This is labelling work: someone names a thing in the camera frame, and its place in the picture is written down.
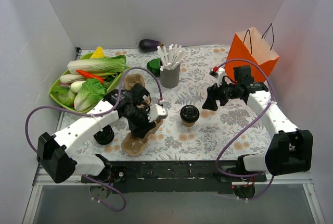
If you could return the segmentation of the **brown paper coffee cup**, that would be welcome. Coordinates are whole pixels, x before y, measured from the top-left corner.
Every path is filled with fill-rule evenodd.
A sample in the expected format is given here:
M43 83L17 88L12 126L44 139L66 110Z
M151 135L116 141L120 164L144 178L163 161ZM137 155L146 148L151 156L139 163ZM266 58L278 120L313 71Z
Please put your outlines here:
M196 123L195 121L188 122L188 121L182 120L182 124L188 128L192 127L195 123Z

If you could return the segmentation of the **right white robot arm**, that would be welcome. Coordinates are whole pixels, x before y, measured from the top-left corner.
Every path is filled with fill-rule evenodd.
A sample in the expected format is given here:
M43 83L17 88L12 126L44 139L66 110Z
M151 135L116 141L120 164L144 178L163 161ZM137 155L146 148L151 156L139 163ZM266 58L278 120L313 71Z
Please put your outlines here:
M271 138L270 145L262 154L246 154L237 158L234 169L220 173L247 181L253 176L269 172L273 176L287 175L310 170L313 136L309 130L301 130L293 124L273 101L268 87L256 82L250 66L234 68L234 79L227 83L225 71L214 67L210 75L217 83L207 89L207 99L202 108L216 111L231 99L241 99L257 115Z

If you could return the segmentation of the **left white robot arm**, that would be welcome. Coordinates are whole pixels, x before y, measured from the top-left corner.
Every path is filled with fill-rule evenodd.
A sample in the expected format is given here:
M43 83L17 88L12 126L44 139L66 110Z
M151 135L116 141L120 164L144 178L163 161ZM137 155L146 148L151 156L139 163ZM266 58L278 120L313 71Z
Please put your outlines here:
M37 161L55 183L62 183L72 175L87 175L99 182L111 177L111 163L101 154L76 155L76 150L88 139L100 145L112 142L111 123L124 117L131 134L144 138L156 123L148 118L150 106L145 100L149 92L139 83L130 90L111 91L91 111L95 117L81 117L67 128L52 135L43 133L38 140Z

